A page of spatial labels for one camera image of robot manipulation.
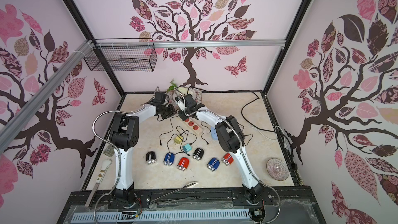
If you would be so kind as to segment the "yellow USB charger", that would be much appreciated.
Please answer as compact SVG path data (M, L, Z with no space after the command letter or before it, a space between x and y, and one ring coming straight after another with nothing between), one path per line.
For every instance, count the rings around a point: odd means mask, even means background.
M183 136L182 135L176 135L174 137L174 143L180 145L183 142Z

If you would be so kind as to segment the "teal USB charger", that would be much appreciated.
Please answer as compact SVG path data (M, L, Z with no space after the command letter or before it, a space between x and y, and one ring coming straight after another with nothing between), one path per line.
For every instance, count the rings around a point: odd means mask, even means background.
M186 144L186 145L182 146L182 151L185 152L185 153L188 153L191 150L192 150L192 147L191 147L190 144Z

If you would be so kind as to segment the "black electric shaver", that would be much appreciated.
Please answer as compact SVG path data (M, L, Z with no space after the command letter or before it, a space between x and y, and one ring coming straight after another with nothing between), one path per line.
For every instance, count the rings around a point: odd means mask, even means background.
M202 148L197 148L193 153L193 159L200 161L203 158L204 150Z
M156 154L154 151L149 151L146 153L145 157L146 163L147 164L154 164L157 161Z

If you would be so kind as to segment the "red electric shaver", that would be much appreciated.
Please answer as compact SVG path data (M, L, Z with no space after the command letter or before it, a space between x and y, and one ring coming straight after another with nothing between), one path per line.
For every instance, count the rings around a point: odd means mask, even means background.
M222 162L225 166L229 166L233 163L234 159L232 155L228 152L222 157Z
M185 171L189 166L190 160L187 157L182 157L177 165L177 169Z

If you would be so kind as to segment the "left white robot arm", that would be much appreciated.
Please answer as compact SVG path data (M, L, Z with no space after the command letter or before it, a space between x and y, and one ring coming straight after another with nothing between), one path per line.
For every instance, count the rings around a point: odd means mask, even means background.
M132 112L118 111L115 113L109 141L117 147L115 150L118 169L117 190L129 190L133 187L134 179L130 164L133 149L139 140L140 124L157 115L162 118L173 116L174 107L172 104L168 104L169 100L170 97L166 93L156 92L140 109Z

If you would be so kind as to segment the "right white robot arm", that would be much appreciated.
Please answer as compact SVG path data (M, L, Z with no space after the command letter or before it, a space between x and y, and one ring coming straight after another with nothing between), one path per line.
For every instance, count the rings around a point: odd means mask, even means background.
M234 116L221 116L209 110L204 104L196 103L193 96L176 96L178 115L182 120L193 117L215 128L221 148L228 152L237 163L247 197L258 197L264 192L264 184L252 167L244 143L244 133Z

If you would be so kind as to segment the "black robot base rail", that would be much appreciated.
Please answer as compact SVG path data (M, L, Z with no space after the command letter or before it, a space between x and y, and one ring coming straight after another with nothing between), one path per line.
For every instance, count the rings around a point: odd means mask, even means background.
M58 224L324 224L308 186L267 189L249 204L242 188L136 190L137 200L124 208L105 196L87 207L89 191L70 194Z

